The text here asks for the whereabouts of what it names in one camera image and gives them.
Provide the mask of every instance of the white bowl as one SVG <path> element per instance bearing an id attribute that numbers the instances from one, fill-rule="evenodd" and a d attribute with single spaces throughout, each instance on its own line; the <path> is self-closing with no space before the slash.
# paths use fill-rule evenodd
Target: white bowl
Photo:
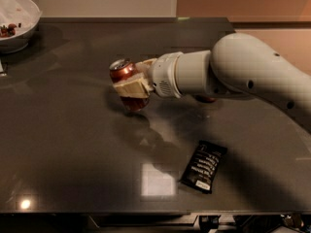
<path id="1" fill-rule="evenodd" d="M 31 15 L 31 26 L 20 34 L 8 38 L 0 38 L 0 53 L 10 53 L 22 50 L 27 47 L 29 39 L 32 37 L 39 19 L 40 10 L 38 6 L 31 0 L 17 0 L 20 5 Z"/>

